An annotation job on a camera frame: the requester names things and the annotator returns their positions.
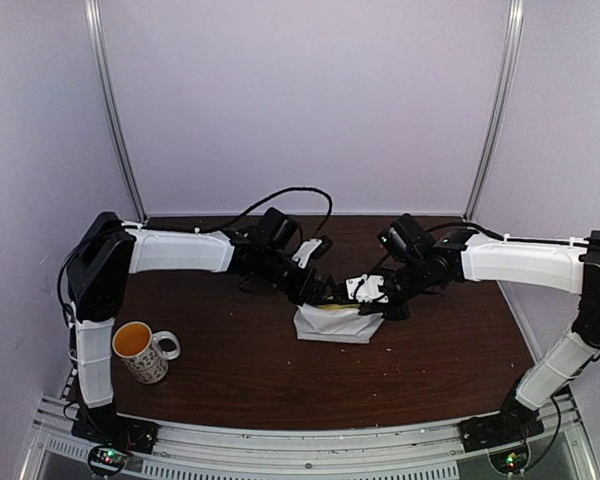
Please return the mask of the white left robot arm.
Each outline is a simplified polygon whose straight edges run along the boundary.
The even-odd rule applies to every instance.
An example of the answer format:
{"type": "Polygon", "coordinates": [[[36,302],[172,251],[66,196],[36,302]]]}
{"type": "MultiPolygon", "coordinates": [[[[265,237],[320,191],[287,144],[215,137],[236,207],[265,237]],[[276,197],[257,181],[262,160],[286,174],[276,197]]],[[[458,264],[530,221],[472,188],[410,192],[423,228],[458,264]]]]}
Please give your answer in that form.
{"type": "Polygon", "coordinates": [[[111,381],[112,329],[129,276],[150,271],[204,271],[257,277],[295,305],[320,305],[335,293],[329,276],[312,261],[331,248],[326,237],[310,238],[289,253],[299,224],[270,208],[254,224],[236,228],[157,230],[99,214],[61,269],[67,287],[62,306],[75,354],[86,429],[103,444],[124,433],[111,381]]]}

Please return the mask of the white paper bag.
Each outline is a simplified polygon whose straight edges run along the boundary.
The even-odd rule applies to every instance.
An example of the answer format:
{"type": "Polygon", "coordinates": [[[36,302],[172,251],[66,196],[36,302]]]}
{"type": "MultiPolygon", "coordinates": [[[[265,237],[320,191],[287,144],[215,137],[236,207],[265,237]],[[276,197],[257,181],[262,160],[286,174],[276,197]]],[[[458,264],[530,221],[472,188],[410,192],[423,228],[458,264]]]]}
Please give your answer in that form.
{"type": "Polygon", "coordinates": [[[360,315],[356,308],[299,306],[294,315],[298,340],[368,344],[384,319],[379,313],[360,315]]]}

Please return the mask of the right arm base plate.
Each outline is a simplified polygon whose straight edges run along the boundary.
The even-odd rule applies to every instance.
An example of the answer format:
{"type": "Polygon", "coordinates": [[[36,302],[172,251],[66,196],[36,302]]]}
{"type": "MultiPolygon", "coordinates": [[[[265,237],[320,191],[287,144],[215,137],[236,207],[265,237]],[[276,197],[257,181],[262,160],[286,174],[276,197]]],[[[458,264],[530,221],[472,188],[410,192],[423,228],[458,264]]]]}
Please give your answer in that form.
{"type": "Polygon", "coordinates": [[[520,417],[503,412],[471,417],[460,422],[458,429],[466,453],[522,442],[545,431],[543,422],[534,414],[520,417]]]}

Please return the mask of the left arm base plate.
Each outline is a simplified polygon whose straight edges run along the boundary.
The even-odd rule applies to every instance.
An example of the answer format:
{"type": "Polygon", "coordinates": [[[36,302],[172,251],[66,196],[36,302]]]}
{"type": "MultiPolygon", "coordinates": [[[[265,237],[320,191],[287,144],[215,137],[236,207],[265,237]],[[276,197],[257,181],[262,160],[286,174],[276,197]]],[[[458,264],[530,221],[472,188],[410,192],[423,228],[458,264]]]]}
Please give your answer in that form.
{"type": "Polygon", "coordinates": [[[73,422],[71,434],[124,452],[151,454],[158,430],[159,426],[155,422],[117,414],[95,415],[93,412],[80,410],[73,422]]]}

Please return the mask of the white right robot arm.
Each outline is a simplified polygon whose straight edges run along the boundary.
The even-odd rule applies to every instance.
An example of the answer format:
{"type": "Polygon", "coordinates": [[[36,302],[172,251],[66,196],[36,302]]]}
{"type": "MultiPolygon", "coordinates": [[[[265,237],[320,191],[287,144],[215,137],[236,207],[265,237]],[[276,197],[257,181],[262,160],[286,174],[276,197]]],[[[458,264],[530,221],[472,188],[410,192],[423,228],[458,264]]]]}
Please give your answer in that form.
{"type": "Polygon", "coordinates": [[[467,221],[423,227],[404,214],[377,236],[395,269],[380,265],[346,283],[362,313],[387,320],[408,318],[408,302],[450,283],[497,282],[571,296],[573,320],[543,358],[517,381],[492,430],[515,440],[555,393],[600,357],[600,231],[585,237],[515,237],[467,221]]]}

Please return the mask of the yellow sponge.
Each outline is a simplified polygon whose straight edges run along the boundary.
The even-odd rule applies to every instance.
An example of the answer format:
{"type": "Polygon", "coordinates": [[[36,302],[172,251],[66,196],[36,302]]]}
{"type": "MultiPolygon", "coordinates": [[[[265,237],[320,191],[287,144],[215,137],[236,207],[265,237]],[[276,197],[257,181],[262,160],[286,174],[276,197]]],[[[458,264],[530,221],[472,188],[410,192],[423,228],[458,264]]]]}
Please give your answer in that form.
{"type": "Polygon", "coordinates": [[[320,309],[328,310],[328,311],[343,310],[343,309],[358,309],[359,307],[360,307],[360,304],[357,302],[337,303],[337,302],[329,301],[327,303],[319,305],[320,309]]]}

